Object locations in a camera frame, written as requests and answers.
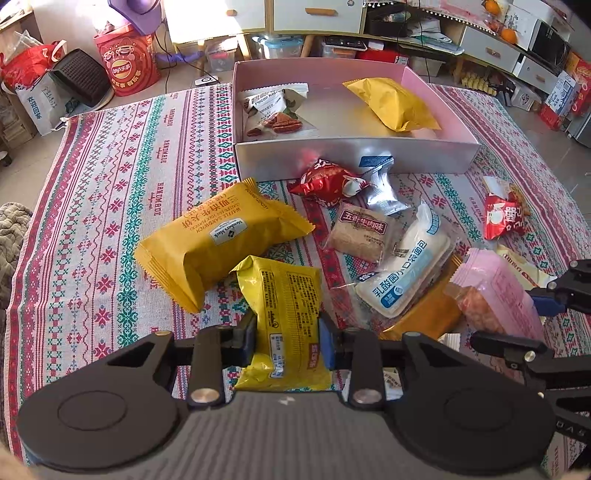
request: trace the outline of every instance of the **black basket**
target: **black basket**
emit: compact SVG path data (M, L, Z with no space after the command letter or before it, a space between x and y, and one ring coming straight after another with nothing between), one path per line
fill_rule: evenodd
M105 68L79 48L57 62L49 74L74 98L89 107L97 105L111 88Z

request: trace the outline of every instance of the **pink cardboard box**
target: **pink cardboard box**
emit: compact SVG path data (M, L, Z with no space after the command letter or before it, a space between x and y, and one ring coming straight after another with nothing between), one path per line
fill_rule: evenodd
M342 83L388 77L422 98L441 130L396 133L388 129ZM315 138L245 141L239 92L306 82L308 98L297 114L318 130ZM257 181L299 178L317 158L358 173L372 167L372 157L392 155L393 173L465 173L479 144L447 104L410 68L369 60L295 58L250 60L235 64L233 139L242 178Z

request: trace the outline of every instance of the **plastic storage container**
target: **plastic storage container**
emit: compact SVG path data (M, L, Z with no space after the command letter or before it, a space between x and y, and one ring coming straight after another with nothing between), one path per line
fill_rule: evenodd
M322 56L329 59L354 59L357 50L337 48L322 42Z
M211 72L227 72L234 69L238 39L228 38L222 42L208 45L205 55Z
M301 54L304 46L302 37L262 38L252 37L256 43L260 59L292 59Z

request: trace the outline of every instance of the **metal screw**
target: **metal screw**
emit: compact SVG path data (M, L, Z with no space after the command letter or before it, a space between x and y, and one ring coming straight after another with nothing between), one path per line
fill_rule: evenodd
M353 394L353 400L362 405L373 405L382 400L382 394L373 388L362 388Z
M220 394L217 390L212 388L198 388L191 392L191 400L195 403L212 403L215 402L220 397Z

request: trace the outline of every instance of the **patterned tablecloth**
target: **patterned tablecloth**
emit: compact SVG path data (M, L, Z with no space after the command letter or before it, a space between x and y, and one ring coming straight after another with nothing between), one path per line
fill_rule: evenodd
M485 243L483 175L519 185L532 215L513 250L549 273L591 256L590 233L573 199L551 173L500 104L483 94L434 87L475 133L482 148L465 175L395 176L400 195L417 205L428 200L462 231L459 253ZM158 329L177 337L207 325L235 324L247 306L235 277L207 293L199 314L174 304L136 264L137 242L239 180L232 151L231 85L170 93L75 117L38 201L14 276L5 348L5 419L12 451L24 456L15 419L35 390ZM332 311L330 286L350 281L359 260L321 245L333 210L304 202L285 182L261 184L308 217L313 234L273 247L268 255L321 267L324 307ZM584 316L549 319L548 344L558 355L591 353ZM236 368L228 369L233 384ZM186 370L178 394L186 390ZM576 447L557 439L548 468L558 471Z

